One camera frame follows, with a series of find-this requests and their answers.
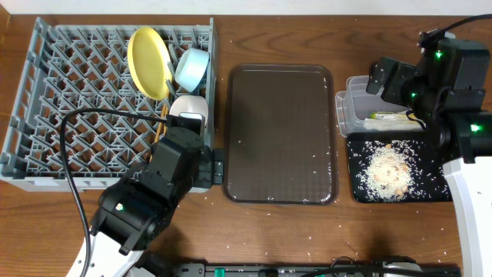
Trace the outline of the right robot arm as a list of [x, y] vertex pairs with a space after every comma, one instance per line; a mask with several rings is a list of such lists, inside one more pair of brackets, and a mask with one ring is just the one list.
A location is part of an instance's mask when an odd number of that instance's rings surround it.
[[491, 113], [483, 110], [490, 52], [480, 42], [422, 42], [416, 65], [383, 57], [366, 91], [407, 106], [443, 162], [457, 216], [465, 276], [491, 274]]

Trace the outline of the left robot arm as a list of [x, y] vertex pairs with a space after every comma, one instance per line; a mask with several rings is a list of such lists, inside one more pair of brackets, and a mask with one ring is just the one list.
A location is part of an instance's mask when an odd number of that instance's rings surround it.
[[224, 178], [224, 150], [211, 149], [196, 132], [171, 127], [153, 146], [149, 163], [103, 191], [70, 276], [171, 276], [173, 266], [147, 251], [194, 188]]

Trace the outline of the light blue bowl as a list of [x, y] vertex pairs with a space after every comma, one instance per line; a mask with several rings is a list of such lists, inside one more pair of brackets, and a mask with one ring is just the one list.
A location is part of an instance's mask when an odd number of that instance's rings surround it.
[[181, 56], [175, 71], [175, 81], [187, 92], [193, 92], [206, 73], [210, 55], [208, 52], [189, 48]]

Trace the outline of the green snack wrapper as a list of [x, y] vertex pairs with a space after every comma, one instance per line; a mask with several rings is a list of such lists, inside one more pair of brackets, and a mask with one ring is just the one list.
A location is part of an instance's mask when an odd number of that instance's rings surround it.
[[402, 112], [373, 112], [369, 115], [370, 119], [377, 120], [407, 120], [407, 111]]

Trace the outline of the yellow plate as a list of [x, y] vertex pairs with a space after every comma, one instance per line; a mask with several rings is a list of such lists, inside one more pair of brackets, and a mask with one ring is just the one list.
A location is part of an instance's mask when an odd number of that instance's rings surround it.
[[161, 36], [149, 26], [139, 28], [130, 38], [127, 56], [131, 78], [139, 91], [154, 100], [167, 98], [167, 81], [172, 82], [173, 75], [168, 67], [168, 48]]

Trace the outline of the white pink-rimmed bowl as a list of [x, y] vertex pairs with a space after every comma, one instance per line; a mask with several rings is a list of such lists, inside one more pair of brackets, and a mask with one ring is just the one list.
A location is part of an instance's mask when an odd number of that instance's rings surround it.
[[204, 117], [204, 125], [208, 124], [208, 103], [201, 96], [183, 95], [178, 97], [171, 105], [169, 114], [179, 116], [183, 112], [200, 114]]

